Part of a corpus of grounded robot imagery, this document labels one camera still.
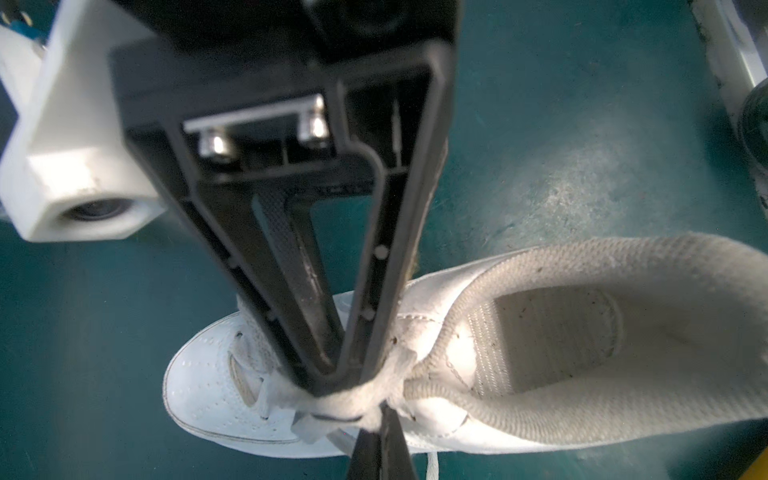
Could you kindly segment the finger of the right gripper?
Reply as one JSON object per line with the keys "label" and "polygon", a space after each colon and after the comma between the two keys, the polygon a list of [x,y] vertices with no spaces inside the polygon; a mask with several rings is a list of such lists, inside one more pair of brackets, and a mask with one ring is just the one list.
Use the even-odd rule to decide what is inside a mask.
{"label": "finger of the right gripper", "polygon": [[352,311],[335,372],[340,387],[373,378],[385,352],[443,166],[451,123],[455,50],[424,41],[357,59],[336,91],[337,154],[363,163],[370,195]]}
{"label": "finger of the right gripper", "polygon": [[255,313],[289,377],[316,396],[346,388],[345,333],[310,208],[347,196],[347,175],[172,173],[162,175],[161,192]]}

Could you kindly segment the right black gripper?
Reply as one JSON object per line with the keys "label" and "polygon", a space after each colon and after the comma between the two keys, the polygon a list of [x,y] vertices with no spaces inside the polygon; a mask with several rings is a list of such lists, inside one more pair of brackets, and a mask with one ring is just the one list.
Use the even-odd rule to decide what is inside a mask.
{"label": "right black gripper", "polygon": [[125,1],[125,140],[159,186],[373,186],[438,170],[457,1]]}

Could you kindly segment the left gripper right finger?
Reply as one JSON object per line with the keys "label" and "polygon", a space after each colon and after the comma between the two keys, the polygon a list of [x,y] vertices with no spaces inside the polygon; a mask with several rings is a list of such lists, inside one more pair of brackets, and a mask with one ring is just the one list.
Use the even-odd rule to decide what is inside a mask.
{"label": "left gripper right finger", "polygon": [[387,405],[383,405],[381,410],[380,479],[417,480],[398,413]]}

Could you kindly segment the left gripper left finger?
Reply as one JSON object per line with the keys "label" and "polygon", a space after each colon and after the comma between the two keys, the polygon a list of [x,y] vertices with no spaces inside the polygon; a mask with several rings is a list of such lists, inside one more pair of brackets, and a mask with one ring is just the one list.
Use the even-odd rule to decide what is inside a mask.
{"label": "left gripper left finger", "polygon": [[361,430],[356,440],[347,480],[379,480],[381,474],[381,437]]}

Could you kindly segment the white shoelace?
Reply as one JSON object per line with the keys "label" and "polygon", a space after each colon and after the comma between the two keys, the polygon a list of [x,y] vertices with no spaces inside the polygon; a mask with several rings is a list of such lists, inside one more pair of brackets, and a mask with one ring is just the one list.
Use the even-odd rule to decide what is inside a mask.
{"label": "white shoelace", "polygon": [[241,327],[232,335],[227,367],[245,411],[236,423],[260,441],[288,440],[295,457],[317,456],[332,447],[351,452],[354,431],[381,433],[382,405],[405,413],[404,382],[435,336],[407,327],[392,338],[382,369],[364,384],[316,397],[293,384],[279,370],[274,352],[256,330]]}

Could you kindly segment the white sneaker shoe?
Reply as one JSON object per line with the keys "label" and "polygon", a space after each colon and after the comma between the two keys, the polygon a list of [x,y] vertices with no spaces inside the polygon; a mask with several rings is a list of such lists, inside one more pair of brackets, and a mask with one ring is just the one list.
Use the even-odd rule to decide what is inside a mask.
{"label": "white sneaker shoe", "polygon": [[[172,358],[163,400],[183,430],[295,457],[236,423],[227,367],[240,308]],[[398,413],[417,453],[607,445],[767,415],[767,257],[709,234],[598,238],[497,255],[410,282],[389,339],[435,336]]]}

